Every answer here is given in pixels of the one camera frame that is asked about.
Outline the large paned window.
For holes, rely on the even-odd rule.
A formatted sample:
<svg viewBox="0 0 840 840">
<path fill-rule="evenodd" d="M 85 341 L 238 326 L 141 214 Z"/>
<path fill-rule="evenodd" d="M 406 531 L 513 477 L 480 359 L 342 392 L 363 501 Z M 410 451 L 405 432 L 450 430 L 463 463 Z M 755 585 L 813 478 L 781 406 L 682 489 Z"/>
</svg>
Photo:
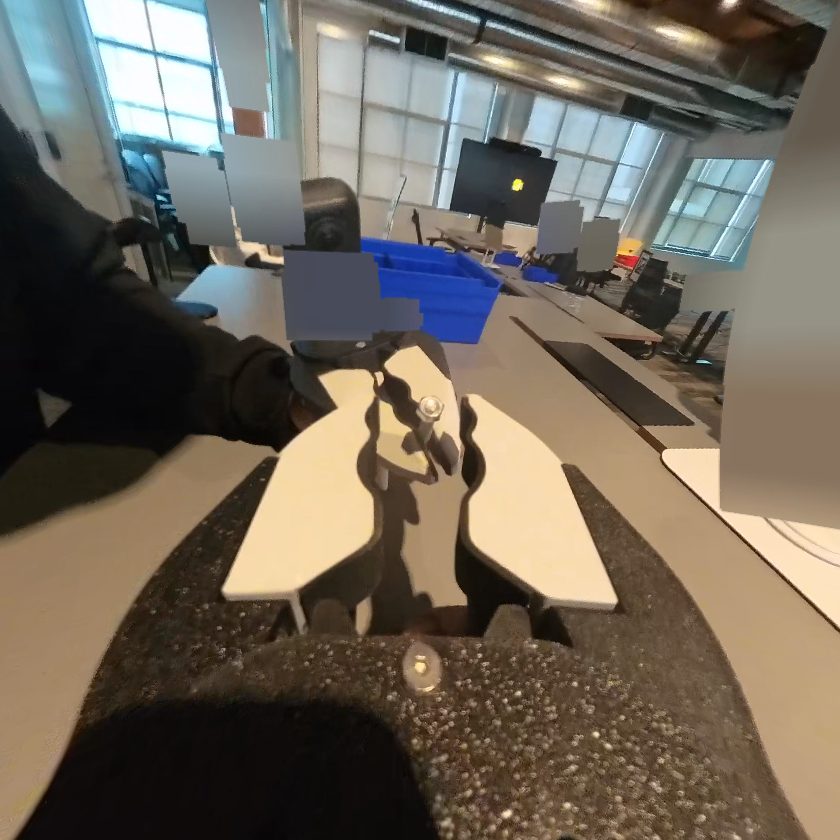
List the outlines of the large paned window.
<svg viewBox="0 0 840 840">
<path fill-rule="evenodd" d="M 122 140 L 220 153 L 233 128 L 201 1 L 86 1 L 91 46 Z"/>
<path fill-rule="evenodd" d="M 501 137 L 511 94 L 486 76 L 364 45 L 318 24 L 318 173 L 359 197 L 449 209 L 464 140 Z M 579 201 L 584 220 L 624 220 L 664 134 L 580 104 L 526 93 L 522 142 L 555 162 L 549 201 Z"/>
<path fill-rule="evenodd" d="M 657 249 L 731 261 L 760 214 L 774 161 L 694 159 L 662 222 Z"/>
</svg>

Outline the blue plastic bin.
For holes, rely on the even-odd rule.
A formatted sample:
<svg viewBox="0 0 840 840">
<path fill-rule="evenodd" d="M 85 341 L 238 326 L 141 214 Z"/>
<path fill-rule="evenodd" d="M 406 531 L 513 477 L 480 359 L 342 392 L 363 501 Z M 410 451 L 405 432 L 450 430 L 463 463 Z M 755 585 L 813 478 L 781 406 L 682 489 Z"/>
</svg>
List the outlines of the blue plastic bin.
<svg viewBox="0 0 840 840">
<path fill-rule="evenodd" d="M 382 297 L 416 300 L 423 330 L 440 342 L 477 344 L 501 280 L 466 254 L 421 250 L 422 255 L 373 254 Z"/>
<path fill-rule="evenodd" d="M 406 244 L 378 238 L 362 238 L 361 251 L 374 255 L 380 268 L 435 275 L 456 275 L 456 255 L 444 248 Z"/>
</svg>

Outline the silver ventilation duct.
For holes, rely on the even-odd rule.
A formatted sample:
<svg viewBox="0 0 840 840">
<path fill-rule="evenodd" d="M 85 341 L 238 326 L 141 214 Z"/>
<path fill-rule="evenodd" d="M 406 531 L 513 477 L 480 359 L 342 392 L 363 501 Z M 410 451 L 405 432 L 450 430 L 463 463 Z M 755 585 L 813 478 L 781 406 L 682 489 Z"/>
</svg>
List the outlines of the silver ventilation duct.
<svg viewBox="0 0 840 840">
<path fill-rule="evenodd" d="M 620 99 L 666 121 L 743 132 L 785 126 L 823 44 L 813 24 L 729 14 L 716 2 L 318 2 L 344 14 L 422 29 L 465 63 L 541 91 L 618 110 Z"/>
</svg>

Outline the silver metal bolt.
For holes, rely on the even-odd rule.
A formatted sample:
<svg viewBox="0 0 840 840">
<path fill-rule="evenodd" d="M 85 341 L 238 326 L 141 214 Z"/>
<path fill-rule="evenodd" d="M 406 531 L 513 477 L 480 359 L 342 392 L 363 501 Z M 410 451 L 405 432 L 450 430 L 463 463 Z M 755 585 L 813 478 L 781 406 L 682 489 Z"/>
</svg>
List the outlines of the silver metal bolt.
<svg viewBox="0 0 840 840">
<path fill-rule="evenodd" d="M 421 397 L 416 405 L 415 436 L 429 462 L 448 473 L 448 457 L 441 437 L 443 427 L 440 423 L 444 408 L 444 402 L 434 395 Z"/>
</svg>

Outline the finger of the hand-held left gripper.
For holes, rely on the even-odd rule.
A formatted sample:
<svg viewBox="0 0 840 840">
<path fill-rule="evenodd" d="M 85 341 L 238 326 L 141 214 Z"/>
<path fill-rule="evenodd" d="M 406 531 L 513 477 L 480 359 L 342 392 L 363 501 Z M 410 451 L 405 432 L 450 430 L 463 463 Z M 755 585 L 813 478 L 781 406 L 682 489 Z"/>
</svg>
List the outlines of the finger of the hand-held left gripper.
<svg viewBox="0 0 840 840">
<path fill-rule="evenodd" d="M 391 474 L 425 485 L 436 483 L 437 469 L 419 441 L 415 423 L 400 418 L 396 391 L 384 373 L 332 369 L 318 373 L 318 383 L 338 408 L 352 403 L 363 403 L 364 412 L 373 408 L 377 481 L 382 489 Z"/>
<path fill-rule="evenodd" d="M 416 409 L 421 397 L 436 396 L 444 402 L 440 423 L 448 457 L 448 473 L 445 474 L 453 476 L 458 473 L 463 458 L 460 400 L 448 373 L 442 371 L 426 351 L 417 345 L 396 351 L 383 363 L 382 370 L 387 384 L 394 386 L 400 418 L 414 422 L 416 428 Z"/>
</svg>

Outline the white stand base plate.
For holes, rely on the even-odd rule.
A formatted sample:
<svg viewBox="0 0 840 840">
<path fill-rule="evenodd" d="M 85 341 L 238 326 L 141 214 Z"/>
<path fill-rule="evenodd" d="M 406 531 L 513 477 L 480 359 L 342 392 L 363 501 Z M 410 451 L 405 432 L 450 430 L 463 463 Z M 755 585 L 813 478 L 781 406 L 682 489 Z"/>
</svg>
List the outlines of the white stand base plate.
<svg viewBox="0 0 840 840">
<path fill-rule="evenodd" d="M 839 628 L 839 530 L 724 511 L 718 448 L 667 448 L 664 466 L 835 628 Z"/>
</svg>

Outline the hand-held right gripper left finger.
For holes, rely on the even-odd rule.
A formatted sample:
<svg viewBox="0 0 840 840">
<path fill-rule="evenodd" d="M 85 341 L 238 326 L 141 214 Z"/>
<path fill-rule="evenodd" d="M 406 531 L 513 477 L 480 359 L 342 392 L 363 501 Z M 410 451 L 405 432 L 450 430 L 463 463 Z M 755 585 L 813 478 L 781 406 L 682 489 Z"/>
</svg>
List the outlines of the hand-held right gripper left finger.
<svg viewBox="0 0 840 840">
<path fill-rule="evenodd" d="M 382 578 L 382 499 L 375 487 L 374 401 L 352 401 L 280 453 L 220 593 L 280 601 L 305 633 L 316 606 L 354 616 Z"/>
</svg>

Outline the large black display screen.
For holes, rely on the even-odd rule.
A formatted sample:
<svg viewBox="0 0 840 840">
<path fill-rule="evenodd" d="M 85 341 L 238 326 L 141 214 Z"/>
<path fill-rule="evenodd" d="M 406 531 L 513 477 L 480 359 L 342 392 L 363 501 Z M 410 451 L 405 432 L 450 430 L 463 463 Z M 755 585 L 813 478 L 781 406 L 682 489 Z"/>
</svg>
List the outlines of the large black display screen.
<svg viewBox="0 0 840 840">
<path fill-rule="evenodd" d="M 536 226 L 557 162 L 540 149 L 499 138 L 464 139 L 450 197 L 452 212 L 482 217 L 502 227 Z"/>
</svg>

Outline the black office chair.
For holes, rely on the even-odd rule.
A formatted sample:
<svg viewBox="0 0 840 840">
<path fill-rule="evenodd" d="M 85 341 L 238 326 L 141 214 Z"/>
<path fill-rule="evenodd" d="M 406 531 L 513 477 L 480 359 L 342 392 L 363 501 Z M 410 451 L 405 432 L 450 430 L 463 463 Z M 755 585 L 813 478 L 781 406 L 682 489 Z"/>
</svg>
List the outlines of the black office chair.
<svg viewBox="0 0 840 840">
<path fill-rule="evenodd" d="M 679 312 L 684 281 L 674 280 L 668 262 L 648 253 L 639 258 L 629 277 L 632 283 L 618 312 L 646 329 L 664 332 Z"/>
</svg>

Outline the black desk mat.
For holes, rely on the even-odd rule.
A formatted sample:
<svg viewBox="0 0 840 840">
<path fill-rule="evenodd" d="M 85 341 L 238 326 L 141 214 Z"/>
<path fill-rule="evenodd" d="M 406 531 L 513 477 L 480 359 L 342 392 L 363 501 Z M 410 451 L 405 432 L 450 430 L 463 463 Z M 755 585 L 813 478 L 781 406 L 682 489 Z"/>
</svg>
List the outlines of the black desk mat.
<svg viewBox="0 0 840 840">
<path fill-rule="evenodd" d="M 624 369 L 584 343 L 541 341 L 546 351 L 637 426 L 687 427 L 694 422 Z"/>
</svg>

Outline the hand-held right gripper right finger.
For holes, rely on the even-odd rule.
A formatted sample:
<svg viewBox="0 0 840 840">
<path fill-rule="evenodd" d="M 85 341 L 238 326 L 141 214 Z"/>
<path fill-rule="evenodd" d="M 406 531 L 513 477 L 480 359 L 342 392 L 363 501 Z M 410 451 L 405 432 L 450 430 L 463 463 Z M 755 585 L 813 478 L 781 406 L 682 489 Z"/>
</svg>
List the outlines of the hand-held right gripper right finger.
<svg viewBox="0 0 840 840">
<path fill-rule="evenodd" d="M 618 596 L 564 471 L 535 433 L 485 397 L 464 396 L 458 545 L 529 600 L 613 610 Z"/>
</svg>

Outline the person's left forearm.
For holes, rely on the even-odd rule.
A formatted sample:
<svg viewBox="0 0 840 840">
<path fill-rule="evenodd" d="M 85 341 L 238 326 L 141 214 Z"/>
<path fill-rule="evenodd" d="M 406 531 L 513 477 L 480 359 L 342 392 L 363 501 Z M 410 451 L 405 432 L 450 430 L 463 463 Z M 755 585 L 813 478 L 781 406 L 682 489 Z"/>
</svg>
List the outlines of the person's left forearm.
<svg viewBox="0 0 840 840">
<path fill-rule="evenodd" d="M 46 435 L 41 392 L 128 425 L 284 448 L 326 412 L 291 357 L 185 313 L 127 265 L 113 224 L 42 168 L 1 111 L 1 463 Z"/>
</svg>

